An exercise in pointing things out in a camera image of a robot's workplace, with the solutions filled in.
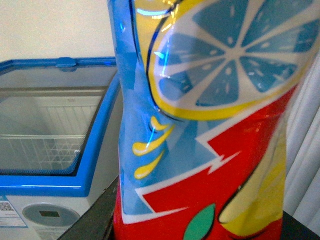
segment lemon slice graphic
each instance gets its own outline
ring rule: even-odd
[[[317,50],[315,1],[177,0],[154,16],[139,2],[136,30],[152,97],[175,117],[225,119],[280,97]]]

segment yellow graphic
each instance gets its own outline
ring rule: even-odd
[[[175,126],[172,126],[167,132],[165,132],[161,137],[159,137],[156,140],[150,141],[150,142],[135,142],[132,145],[132,151],[134,155],[136,156],[143,156],[146,155],[156,148],[158,148],[161,144],[164,143],[164,141],[169,137],[172,130],[175,128]]]
[[[169,127],[169,124],[166,124],[166,125],[160,124],[155,116],[151,117],[150,124],[157,131],[163,131]]]
[[[175,128],[174,125],[169,128],[169,126],[170,126],[169,124],[159,123],[159,121],[157,120],[157,118],[155,116],[151,117],[150,125],[152,127],[152,134],[149,139],[149,142],[135,142],[132,145],[132,152],[138,157],[144,156],[144,155],[152,152],[153,150],[157,149],[158,147],[160,147],[161,144],[163,144],[165,142],[165,140],[169,137],[169,135],[171,134],[171,132]],[[169,128],[169,129],[162,136],[160,136],[156,140],[152,139],[154,131],[164,131],[167,128]],[[134,172],[134,177],[138,180],[147,177],[155,169],[155,167],[158,165],[162,156],[164,155],[164,152],[165,152],[165,150],[163,150],[159,154],[159,156],[157,156],[155,158],[155,160],[153,160],[152,162],[138,167]]]
[[[160,162],[160,159],[162,158],[164,152],[165,152],[165,150],[163,150],[160,153],[160,155],[157,156],[156,159],[153,160],[152,162],[150,162],[149,164],[141,166],[137,170],[135,170],[134,177],[136,179],[143,179],[146,176],[148,176],[155,169],[155,167],[158,165],[158,163]]]
[[[252,176],[221,212],[218,220],[231,233],[250,236],[282,217],[286,170],[285,131],[286,128],[282,127],[278,141],[279,129],[274,133]]]

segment chest freezer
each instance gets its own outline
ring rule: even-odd
[[[117,177],[114,58],[0,63],[0,239],[53,240]]]

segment white wall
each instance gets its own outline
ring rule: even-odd
[[[107,0],[0,0],[0,62],[114,56]]]

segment yellow droplet graphic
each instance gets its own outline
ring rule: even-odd
[[[158,165],[158,163],[160,162],[160,159],[162,158],[164,152],[165,152],[165,150],[163,150],[160,153],[160,155],[155,160],[150,162],[149,164],[141,166],[137,170],[135,170],[135,172],[134,172],[135,179],[140,180],[140,179],[143,179],[146,176],[148,176],[155,169],[155,167]]]
[[[150,142],[135,142],[132,145],[132,152],[136,156],[143,156],[146,155],[156,148],[158,148],[171,134],[172,130],[175,128],[173,125],[168,131],[166,131],[161,137],[154,141]]]
[[[165,125],[160,124],[155,116],[151,117],[150,124],[157,131],[163,131],[169,127],[169,124],[165,124]]]

